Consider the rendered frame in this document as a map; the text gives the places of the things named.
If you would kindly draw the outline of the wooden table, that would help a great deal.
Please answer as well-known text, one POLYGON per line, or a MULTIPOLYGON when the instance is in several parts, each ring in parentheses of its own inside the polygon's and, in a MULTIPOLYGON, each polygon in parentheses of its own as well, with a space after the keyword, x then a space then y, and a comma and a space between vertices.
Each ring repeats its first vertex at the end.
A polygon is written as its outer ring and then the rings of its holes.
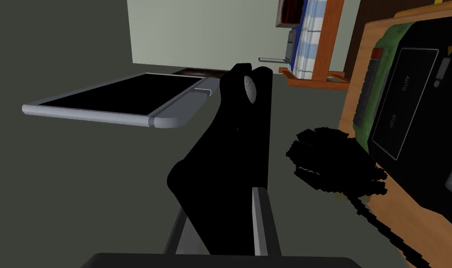
MULTIPOLYGON (((354 136, 352 119, 373 47, 394 24, 452 16, 452 1, 401 11, 394 18, 365 25, 356 63, 345 99, 339 129, 354 136)), ((452 266, 452 224, 443 216, 420 207, 391 177, 385 181, 388 193, 372 197, 373 213, 418 251, 433 267, 452 266)))

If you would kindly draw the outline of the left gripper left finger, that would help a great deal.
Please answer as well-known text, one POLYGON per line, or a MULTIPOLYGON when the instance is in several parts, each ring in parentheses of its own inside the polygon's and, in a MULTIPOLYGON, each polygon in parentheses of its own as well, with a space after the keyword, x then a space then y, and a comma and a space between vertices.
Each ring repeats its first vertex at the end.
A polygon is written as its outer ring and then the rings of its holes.
POLYGON ((169 255, 209 255, 202 239, 181 207, 163 253, 169 255))

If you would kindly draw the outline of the dark brown shelf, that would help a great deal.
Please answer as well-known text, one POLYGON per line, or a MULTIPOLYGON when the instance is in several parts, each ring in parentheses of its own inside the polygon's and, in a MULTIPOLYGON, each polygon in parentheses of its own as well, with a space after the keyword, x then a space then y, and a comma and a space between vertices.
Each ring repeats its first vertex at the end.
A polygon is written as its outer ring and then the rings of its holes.
POLYGON ((305 0, 279 0, 275 26, 293 28, 300 24, 305 0))

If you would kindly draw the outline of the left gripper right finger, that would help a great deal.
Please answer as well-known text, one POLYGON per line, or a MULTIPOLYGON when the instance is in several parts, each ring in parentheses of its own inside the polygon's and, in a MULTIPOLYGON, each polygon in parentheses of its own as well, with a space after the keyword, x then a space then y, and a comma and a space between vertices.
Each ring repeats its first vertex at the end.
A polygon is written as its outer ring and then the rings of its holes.
POLYGON ((256 256, 281 256, 267 189, 252 188, 252 223, 256 256))

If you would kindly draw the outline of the black and green appliance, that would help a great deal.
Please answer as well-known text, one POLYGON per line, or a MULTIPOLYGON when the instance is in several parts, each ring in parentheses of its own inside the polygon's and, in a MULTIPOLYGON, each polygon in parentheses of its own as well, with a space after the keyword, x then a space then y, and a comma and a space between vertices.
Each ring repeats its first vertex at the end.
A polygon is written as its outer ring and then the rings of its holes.
POLYGON ((387 28, 353 120, 360 145, 452 224, 452 16, 387 28))

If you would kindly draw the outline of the black object with grey oval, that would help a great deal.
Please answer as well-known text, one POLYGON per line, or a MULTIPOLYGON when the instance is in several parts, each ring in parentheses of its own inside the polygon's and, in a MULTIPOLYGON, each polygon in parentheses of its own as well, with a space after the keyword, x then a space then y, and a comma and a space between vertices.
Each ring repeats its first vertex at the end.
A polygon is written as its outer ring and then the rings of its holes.
POLYGON ((273 72, 238 63, 210 126, 167 186, 211 255, 253 255, 252 189, 267 183, 273 72))

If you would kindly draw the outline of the wooden bed with striped bedding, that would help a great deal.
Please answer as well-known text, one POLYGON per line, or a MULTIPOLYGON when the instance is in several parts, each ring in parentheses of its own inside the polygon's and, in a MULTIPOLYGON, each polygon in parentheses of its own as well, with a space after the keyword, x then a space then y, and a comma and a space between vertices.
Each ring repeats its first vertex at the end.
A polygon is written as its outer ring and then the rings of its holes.
POLYGON ((347 91, 343 72, 330 71, 344 0, 303 0, 298 26, 289 33, 285 62, 279 69, 289 87, 347 91))

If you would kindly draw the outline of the grey flat panel black screen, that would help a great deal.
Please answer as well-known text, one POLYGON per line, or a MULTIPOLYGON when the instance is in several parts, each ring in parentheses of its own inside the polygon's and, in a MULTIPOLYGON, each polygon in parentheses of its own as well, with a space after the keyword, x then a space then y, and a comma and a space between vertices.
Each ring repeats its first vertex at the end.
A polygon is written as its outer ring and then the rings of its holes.
POLYGON ((218 78, 144 72, 24 104, 22 112, 118 125, 177 128, 186 125, 218 89, 218 78))

